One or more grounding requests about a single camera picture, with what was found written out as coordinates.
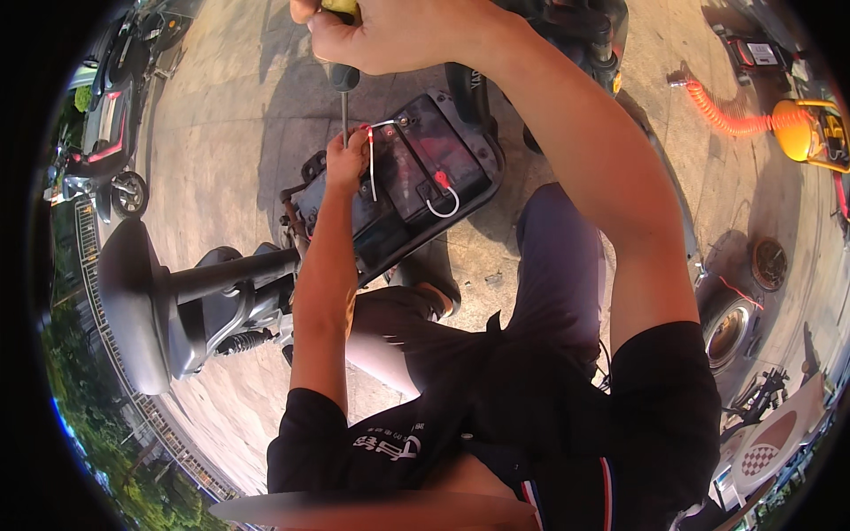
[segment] metal fence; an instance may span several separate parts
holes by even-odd
[[[187,441],[168,425],[166,416],[160,411],[153,398],[139,393],[130,384],[121,360],[121,353],[106,322],[103,304],[100,301],[98,288],[98,258],[100,256],[100,241],[97,228],[97,218],[91,201],[80,200],[75,204],[76,242],[80,253],[82,279],[86,286],[86,295],[92,308],[94,323],[97,325],[100,339],[103,341],[107,356],[115,368],[118,380],[124,391],[130,397],[133,407],[148,423],[156,438],[167,452],[204,489],[214,500],[224,501],[244,495],[231,485],[224,477],[214,477],[198,459],[192,455]],[[266,529],[265,527],[247,526],[249,529]]]

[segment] concrete ground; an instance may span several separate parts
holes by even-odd
[[[670,74],[687,71],[729,107],[760,112],[760,105],[771,105],[760,101],[775,92],[764,82],[757,91],[738,86],[711,31],[718,20],[745,21],[714,0],[632,0],[629,9],[618,100],[645,115],[681,185],[697,239],[691,264],[702,261],[755,293],[744,267],[747,242],[772,236],[790,258],[785,287],[765,296],[762,356],[726,371],[718,386],[724,396],[734,394],[771,362],[788,366],[789,389],[796,390],[802,323],[812,326],[826,365],[850,330],[843,311],[850,266],[829,217],[829,176],[785,158],[768,134],[716,132],[684,89],[668,87]],[[207,0],[182,48],[176,76],[151,91],[136,155],[151,189],[144,220],[161,263],[172,271],[192,267],[216,246],[250,254],[259,243],[276,241],[283,213],[277,192],[300,182],[300,166],[336,134],[340,117],[338,95],[310,53],[309,33],[292,23],[285,0]],[[351,94],[350,114],[377,121],[429,86],[445,87],[441,67],[364,76]],[[554,180],[546,159],[524,147],[517,114],[490,89],[507,156],[504,184],[489,205],[441,236],[463,296],[463,310],[445,323],[464,330],[483,330],[497,310],[503,324],[510,319],[519,263],[514,224],[531,193]],[[610,246],[606,254],[604,341],[615,271]],[[501,280],[485,282],[499,274]],[[716,289],[707,281],[697,296],[704,302]],[[288,384],[280,351],[267,346],[213,360],[195,379],[174,382],[173,397],[163,400],[209,460],[247,494],[260,494],[265,450],[277,433]],[[352,422],[406,400],[353,366],[348,398]]]

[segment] person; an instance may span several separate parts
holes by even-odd
[[[327,148],[327,183],[293,303],[292,377],[268,449],[270,493],[432,489],[525,500],[540,529],[669,529],[706,496],[720,399],[684,260],[677,198],[649,141],[592,79],[488,0],[360,0],[348,26],[291,0],[314,53],[366,74],[458,62],[510,99],[558,179],[517,226],[516,305],[500,330],[437,322],[451,283],[399,266],[356,295],[351,200],[366,134]],[[616,252],[610,394],[599,355]],[[348,426],[345,359],[418,398]]]

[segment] leg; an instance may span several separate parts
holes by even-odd
[[[526,203],[517,224],[517,244],[517,301],[505,332],[549,338],[581,351],[583,364],[595,364],[605,288],[598,230],[575,209],[560,184],[547,184]]]
[[[436,293],[390,286],[358,295],[345,356],[378,380],[418,396],[478,334],[439,325]]]

